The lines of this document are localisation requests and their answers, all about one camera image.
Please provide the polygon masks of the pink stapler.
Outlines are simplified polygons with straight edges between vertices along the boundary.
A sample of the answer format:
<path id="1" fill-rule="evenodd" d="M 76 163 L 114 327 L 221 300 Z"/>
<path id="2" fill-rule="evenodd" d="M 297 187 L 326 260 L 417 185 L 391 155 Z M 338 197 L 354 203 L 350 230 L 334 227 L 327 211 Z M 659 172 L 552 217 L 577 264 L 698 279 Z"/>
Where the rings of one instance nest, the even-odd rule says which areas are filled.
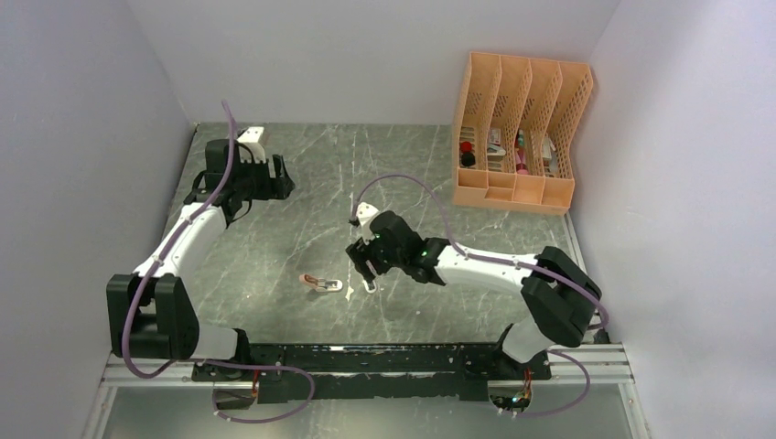
<path id="1" fill-rule="evenodd" d="M 301 274 L 299 281 L 318 293 L 336 293 L 343 288 L 341 280 L 320 278 L 307 273 Z"/>
<path id="2" fill-rule="evenodd" d="M 365 291 L 368 294 L 374 294 L 378 290 L 378 284 L 377 284 L 376 281 L 366 281 L 366 280 L 364 280 L 362 282 L 362 284 L 364 286 Z"/>

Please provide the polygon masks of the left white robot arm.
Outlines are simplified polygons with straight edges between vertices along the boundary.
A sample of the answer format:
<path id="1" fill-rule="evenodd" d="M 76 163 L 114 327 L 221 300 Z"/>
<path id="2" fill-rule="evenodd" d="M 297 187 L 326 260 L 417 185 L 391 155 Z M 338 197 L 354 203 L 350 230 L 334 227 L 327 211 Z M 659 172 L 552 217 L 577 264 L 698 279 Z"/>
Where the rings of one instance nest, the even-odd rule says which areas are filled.
<path id="1" fill-rule="evenodd" d="M 253 354 L 244 331 L 200 322 L 186 280 L 255 201 L 286 199 L 294 187 L 281 155 L 264 158 L 258 144 L 207 142 L 205 167 L 194 178 L 174 227 L 144 262 L 107 284 L 114 355 L 214 359 L 228 379 L 248 376 Z"/>

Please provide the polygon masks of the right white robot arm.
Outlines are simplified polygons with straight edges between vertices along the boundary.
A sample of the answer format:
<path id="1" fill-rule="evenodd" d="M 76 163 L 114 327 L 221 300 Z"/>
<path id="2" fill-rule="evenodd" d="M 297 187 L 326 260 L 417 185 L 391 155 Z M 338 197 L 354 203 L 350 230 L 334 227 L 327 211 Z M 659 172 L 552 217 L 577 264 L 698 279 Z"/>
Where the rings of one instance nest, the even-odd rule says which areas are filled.
<path id="1" fill-rule="evenodd" d="M 508 325 L 493 356 L 503 378 L 517 378 L 529 360 L 554 345 L 579 347 L 597 311 L 600 289 L 556 247 L 518 255 L 422 238 L 401 216 L 367 203 L 355 209 L 350 222 L 361 236 L 346 253 L 370 291 L 378 276 L 398 269 L 419 284 L 466 284 L 523 300 L 529 315 Z"/>

